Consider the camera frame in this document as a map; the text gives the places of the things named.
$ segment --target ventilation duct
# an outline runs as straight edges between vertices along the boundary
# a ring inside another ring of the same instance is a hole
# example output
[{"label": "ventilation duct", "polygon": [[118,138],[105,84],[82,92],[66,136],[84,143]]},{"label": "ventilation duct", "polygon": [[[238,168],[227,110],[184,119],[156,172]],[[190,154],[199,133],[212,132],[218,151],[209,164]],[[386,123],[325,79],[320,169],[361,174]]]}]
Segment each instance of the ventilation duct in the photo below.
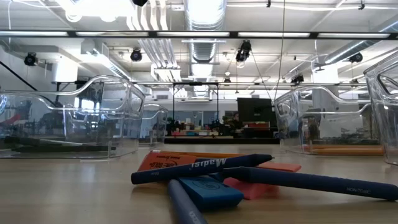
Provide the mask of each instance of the ventilation duct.
[{"label": "ventilation duct", "polygon": [[[226,12],[226,0],[184,0],[185,22],[188,30],[221,30]],[[189,44],[191,75],[196,78],[210,78],[213,72],[217,44]],[[195,86],[196,96],[205,97],[203,87]]]},{"label": "ventilation duct", "polygon": [[[398,32],[398,16],[394,16],[388,21],[377,26],[371,32]],[[373,46],[374,44],[380,42],[381,40],[362,40],[362,41],[352,41],[344,47],[336,50],[335,52],[328,54],[325,59],[325,65],[337,63],[346,58],[353,56],[360,51]]]},{"label": "ventilation duct", "polygon": [[[94,57],[99,63],[107,67],[112,73],[114,73],[117,77],[125,78],[131,82],[136,81],[130,77],[130,73],[126,71],[117,61],[113,60],[109,56],[109,48],[104,43],[95,42],[92,39],[85,39],[81,43],[80,53],[90,54]],[[134,85],[138,89],[143,92],[145,95],[151,95],[152,90],[148,87],[144,87],[142,85]]]},{"label": "ventilation duct", "polygon": [[[381,25],[377,26],[375,29],[373,29],[371,32],[398,32],[398,16],[394,16],[391,19],[389,19],[386,22],[383,22]],[[340,62],[346,58],[349,58],[360,51],[373,46],[374,44],[380,42],[381,40],[362,40],[362,41],[352,41],[345,45],[344,47],[336,50],[333,53],[330,53],[324,57],[320,57],[319,61],[320,63],[317,65],[331,65],[337,62]],[[306,60],[314,60],[314,58],[309,57]],[[291,69],[291,71],[286,74],[285,76],[289,74],[298,74],[301,71],[309,68],[311,66],[311,63],[309,62],[303,62],[297,67]]]}]

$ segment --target table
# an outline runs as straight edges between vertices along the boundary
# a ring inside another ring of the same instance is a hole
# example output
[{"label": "table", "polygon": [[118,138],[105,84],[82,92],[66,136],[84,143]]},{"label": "table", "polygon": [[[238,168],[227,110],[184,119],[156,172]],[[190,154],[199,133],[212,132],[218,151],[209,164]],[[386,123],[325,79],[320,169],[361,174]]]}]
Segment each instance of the table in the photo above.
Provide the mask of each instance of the table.
[{"label": "table", "polygon": [[[168,151],[269,153],[300,172],[398,184],[398,167],[380,156],[309,156],[277,145],[165,145]],[[1,223],[176,223],[164,184],[133,186],[149,151],[108,161],[0,160]],[[281,187],[279,195],[205,213],[208,223],[398,223],[398,203]]]}]

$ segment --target eraser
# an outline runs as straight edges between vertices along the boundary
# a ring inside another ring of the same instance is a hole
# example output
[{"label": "eraser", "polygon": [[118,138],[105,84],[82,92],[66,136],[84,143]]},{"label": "eraser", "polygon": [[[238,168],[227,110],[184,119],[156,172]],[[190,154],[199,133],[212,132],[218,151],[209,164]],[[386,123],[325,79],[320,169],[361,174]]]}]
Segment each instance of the eraser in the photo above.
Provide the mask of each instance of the eraser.
[{"label": "eraser", "polygon": [[[276,162],[264,162],[257,167],[262,169],[282,170],[289,172],[296,172],[301,169],[301,166],[297,164],[281,164]],[[265,193],[274,194],[279,191],[279,187],[275,185],[249,183],[232,177],[225,179],[223,183],[235,188],[236,190],[240,190],[244,195],[244,199],[246,200],[254,200],[263,196]]]},{"label": "eraser", "polygon": [[277,162],[263,162],[257,167],[263,169],[281,170],[289,172],[297,172],[301,169],[301,166],[298,164],[281,164]]},{"label": "eraser", "polygon": [[263,196],[266,192],[275,192],[279,189],[278,186],[249,183],[232,177],[226,178],[224,184],[241,191],[243,193],[243,198],[246,200],[254,200]]},{"label": "eraser", "polygon": [[199,210],[237,206],[243,193],[208,176],[181,177],[182,187]]},{"label": "eraser", "polygon": [[218,180],[220,182],[224,181],[224,177],[221,175],[221,173],[209,174],[208,176],[213,178],[213,179],[216,179],[216,180]]},{"label": "eraser", "polygon": [[196,159],[197,159],[196,156],[186,156],[186,155],[176,155],[176,154],[166,154],[166,153],[159,154],[159,153],[150,152],[141,162],[138,171],[192,164],[196,161]]}]

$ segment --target blue marker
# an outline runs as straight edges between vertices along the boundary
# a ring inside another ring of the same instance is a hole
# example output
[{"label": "blue marker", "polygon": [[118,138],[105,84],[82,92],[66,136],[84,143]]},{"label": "blue marker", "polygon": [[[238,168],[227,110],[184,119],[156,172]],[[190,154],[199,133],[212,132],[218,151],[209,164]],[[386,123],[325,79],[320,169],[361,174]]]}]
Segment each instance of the blue marker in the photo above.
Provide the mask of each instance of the blue marker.
[{"label": "blue marker", "polygon": [[225,169],[222,171],[221,175],[225,178],[233,177],[252,183],[321,190],[325,192],[381,198],[390,201],[398,200],[397,186],[364,180],[350,180],[322,175],[299,174],[295,172],[248,167]]},{"label": "blue marker", "polygon": [[178,222],[181,224],[206,224],[197,207],[193,204],[184,188],[177,180],[170,180],[167,186],[170,198],[172,199]]},{"label": "blue marker", "polygon": [[131,182],[132,184],[144,184],[149,182],[176,179],[178,177],[196,177],[199,175],[221,172],[224,168],[239,166],[254,167],[271,159],[271,155],[264,154],[251,154],[224,159],[211,159],[208,161],[196,162],[188,165],[135,172],[131,174]]}]

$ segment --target plastic container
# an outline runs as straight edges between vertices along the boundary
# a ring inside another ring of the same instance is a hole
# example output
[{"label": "plastic container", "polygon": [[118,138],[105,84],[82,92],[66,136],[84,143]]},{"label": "plastic container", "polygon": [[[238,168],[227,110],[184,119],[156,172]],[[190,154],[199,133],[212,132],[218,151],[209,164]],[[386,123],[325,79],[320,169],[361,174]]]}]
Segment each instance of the plastic container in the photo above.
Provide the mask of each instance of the plastic container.
[{"label": "plastic container", "polygon": [[305,86],[276,99],[281,148],[306,154],[382,155],[370,100],[345,100],[330,89],[336,94],[349,91]]},{"label": "plastic container", "polygon": [[77,90],[0,91],[0,157],[108,158],[137,150],[144,95],[133,83],[101,75],[70,87]]},{"label": "plastic container", "polygon": [[387,163],[398,165],[398,52],[364,72]]},{"label": "plastic container", "polygon": [[141,146],[155,146],[164,143],[168,110],[157,104],[144,105],[140,133]]}]

